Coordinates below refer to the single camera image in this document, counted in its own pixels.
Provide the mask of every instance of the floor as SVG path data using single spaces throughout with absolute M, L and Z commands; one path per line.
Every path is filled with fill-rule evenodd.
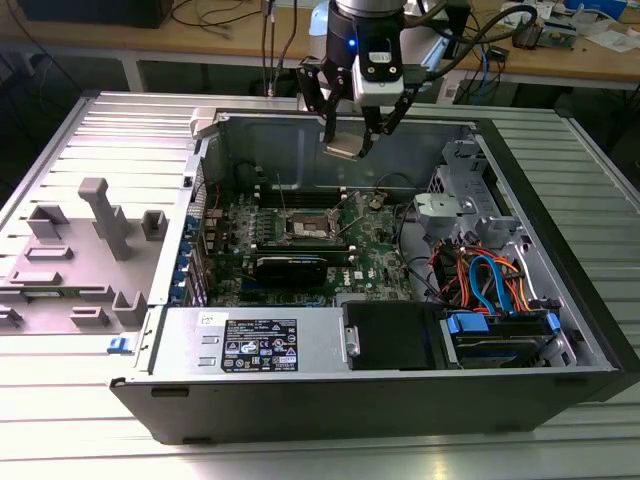
M 85 90 L 126 90 L 118 63 L 104 59 L 57 58 L 61 66 Z M 20 78 L 0 65 L 0 203 L 35 161 L 59 124 L 73 107 L 78 93 L 48 58 L 32 58 L 36 75 Z M 151 91 L 165 93 L 211 93 L 257 95 L 262 73 L 259 68 L 145 62 L 144 74 Z M 280 95 L 293 95 L 291 79 L 280 83 Z M 419 101 L 434 102 L 438 85 Z M 619 129 L 622 92 L 593 89 L 558 89 L 534 85 L 501 84 L 487 88 L 484 97 L 462 99 L 461 103 L 568 109 L 589 134 L 604 146 L 612 131 Z M 636 186 L 640 187 L 640 116 L 610 152 L 613 161 Z

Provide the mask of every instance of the sticker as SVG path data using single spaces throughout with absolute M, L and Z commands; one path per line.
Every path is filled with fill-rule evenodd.
M 297 330 L 295 319 L 225 318 L 222 370 L 227 373 L 297 372 Z
M 30 292 L 27 290 L 22 292 L 22 294 L 28 298 L 49 298 L 49 297 L 59 298 L 60 297 L 59 292 Z
M 224 327 L 229 318 L 226 312 L 201 312 L 198 314 L 198 326 L 200 327 Z

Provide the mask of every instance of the motherboard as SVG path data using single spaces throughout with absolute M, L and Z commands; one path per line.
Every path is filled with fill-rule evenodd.
M 211 306 L 410 300 L 394 207 L 373 193 L 238 195 L 208 219 Z

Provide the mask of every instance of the gray plastic part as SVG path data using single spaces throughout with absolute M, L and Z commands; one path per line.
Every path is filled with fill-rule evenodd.
M 69 316 L 77 327 L 104 327 L 109 317 L 102 307 L 73 307 Z
M 34 262 L 23 253 L 16 257 L 13 268 L 0 281 L 0 304 L 13 307 L 24 319 L 20 333 L 82 333 L 86 328 L 77 327 L 70 319 L 72 308 L 82 305 L 101 306 L 109 316 L 109 325 L 100 327 L 100 333 L 117 334 L 140 329 L 140 326 L 120 324 L 111 311 L 114 292 L 120 291 L 127 299 L 133 300 L 140 291 L 149 298 L 163 242 L 148 242 L 140 219 L 131 221 L 127 235 L 131 256 L 126 262 L 117 262 L 107 242 L 96 235 L 92 222 L 93 218 L 69 218 L 69 224 L 57 227 L 61 237 L 59 245 L 73 250 L 72 258 Z M 23 252 L 40 247 L 43 247 L 42 242 L 32 235 Z M 52 271 L 62 276 L 60 285 L 23 286 L 9 282 L 15 272 Z M 3 333 L 10 335 L 15 330 L 0 326 L 0 335 Z
M 161 242 L 167 234 L 169 222 L 162 210 L 147 210 L 142 216 L 142 230 L 149 242 Z
M 24 256 L 29 261 L 52 261 L 52 260 L 69 260 L 73 257 L 73 250 L 66 245 L 55 247 L 32 247 L 28 248 Z
M 33 234 L 43 243 L 60 240 L 56 225 L 67 223 L 69 223 L 67 217 L 57 205 L 38 206 L 27 219 Z
M 120 227 L 120 231 L 126 238 L 127 234 L 129 233 L 129 230 L 131 230 L 131 225 L 127 221 L 127 218 L 124 216 L 124 211 L 122 211 L 122 207 L 120 205 L 116 205 L 114 207 L 111 207 L 111 210 L 113 211 L 113 216 L 116 218 L 116 224 Z M 95 228 L 96 234 L 98 235 L 98 237 L 104 239 L 104 234 L 102 233 L 102 227 L 98 222 L 93 222 L 93 228 Z
M 60 285 L 62 277 L 58 272 L 15 272 L 9 283 L 19 285 Z
M 0 327 L 19 327 L 22 317 L 13 308 L 0 307 Z
M 116 296 L 110 285 L 105 285 L 102 290 L 80 290 L 79 295 L 85 302 L 110 302 Z
M 113 310 L 113 313 L 118 317 L 122 325 L 141 327 L 142 322 L 144 322 L 144 317 L 147 314 L 147 301 L 144 295 L 142 295 L 142 292 L 138 292 L 136 293 L 133 304 L 129 305 L 124 294 L 118 292 L 111 310 Z
M 0 292 L 0 302 L 2 303 L 29 303 L 29 299 L 22 292 Z
M 131 249 L 125 241 L 121 221 L 114 215 L 107 199 L 108 188 L 109 184 L 104 178 L 85 178 L 78 188 L 78 195 L 91 206 L 113 258 L 123 262 L 129 258 Z

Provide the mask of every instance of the blue latch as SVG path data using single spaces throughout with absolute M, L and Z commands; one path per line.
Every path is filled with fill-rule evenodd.
M 489 332 L 489 324 L 481 313 L 454 313 L 447 319 L 447 325 L 451 335 L 460 332 Z
M 190 253 L 191 250 L 192 250 L 192 247 L 188 242 L 180 242 L 180 248 L 178 249 L 180 254 L 186 255 L 187 253 Z
M 187 265 L 189 265 L 189 259 L 187 257 L 182 256 L 182 255 L 178 255 L 178 258 L 176 259 L 176 263 L 178 264 L 178 266 L 180 268 L 184 268 Z
M 109 354 L 128 354 L 131 353 L 129 348 L 129 339 L 126 337 L 115 337 L 111 339 L 109 347 L 107 348 Z
M 200 226 L 200 220 L 193 215 L 187 215 L 184 221 L 184 226 L 187 230 L 196 230 Z
M 558 320 L 558 316 L 555 313 L 547 313 L 547 321 L 553 333 L 560 333 L 562 325 L 560 325 L 560 320 Z
M 172 283 L 180 283 L 181 281 L 183 281 L 185 278 L 187 278 L 187 274 L 177 270 L 175 272 L 173 272 L 173 276 L 171 277 L 171 281 Z

